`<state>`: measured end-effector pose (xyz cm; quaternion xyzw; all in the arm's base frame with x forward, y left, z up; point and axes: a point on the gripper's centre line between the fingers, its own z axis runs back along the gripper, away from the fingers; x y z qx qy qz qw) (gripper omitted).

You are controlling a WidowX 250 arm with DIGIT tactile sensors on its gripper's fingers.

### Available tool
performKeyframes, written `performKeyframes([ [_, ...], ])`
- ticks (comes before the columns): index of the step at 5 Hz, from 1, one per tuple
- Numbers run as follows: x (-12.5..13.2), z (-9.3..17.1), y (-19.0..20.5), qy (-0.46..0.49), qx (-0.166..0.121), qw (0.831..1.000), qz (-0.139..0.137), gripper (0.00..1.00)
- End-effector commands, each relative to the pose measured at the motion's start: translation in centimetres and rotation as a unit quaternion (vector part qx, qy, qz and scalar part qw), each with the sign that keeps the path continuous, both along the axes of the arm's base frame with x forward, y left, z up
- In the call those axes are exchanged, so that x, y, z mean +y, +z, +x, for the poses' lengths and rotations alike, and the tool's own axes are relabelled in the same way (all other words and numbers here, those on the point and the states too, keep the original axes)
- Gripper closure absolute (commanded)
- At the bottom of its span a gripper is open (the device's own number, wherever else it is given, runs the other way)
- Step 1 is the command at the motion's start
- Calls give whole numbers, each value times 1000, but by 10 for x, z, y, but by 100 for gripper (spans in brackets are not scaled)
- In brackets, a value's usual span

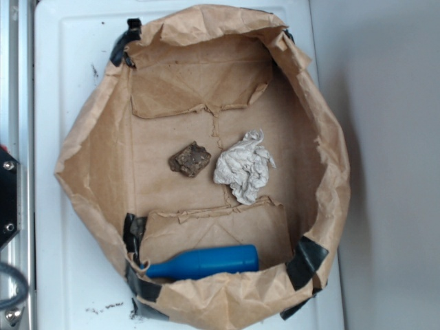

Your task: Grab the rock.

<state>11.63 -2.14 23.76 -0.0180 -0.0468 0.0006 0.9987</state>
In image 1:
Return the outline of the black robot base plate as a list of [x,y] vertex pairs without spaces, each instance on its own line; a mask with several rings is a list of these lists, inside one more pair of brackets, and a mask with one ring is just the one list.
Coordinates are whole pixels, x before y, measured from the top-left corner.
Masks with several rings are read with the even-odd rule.
[[21,229],[20,163],[1,145],[1,250]]

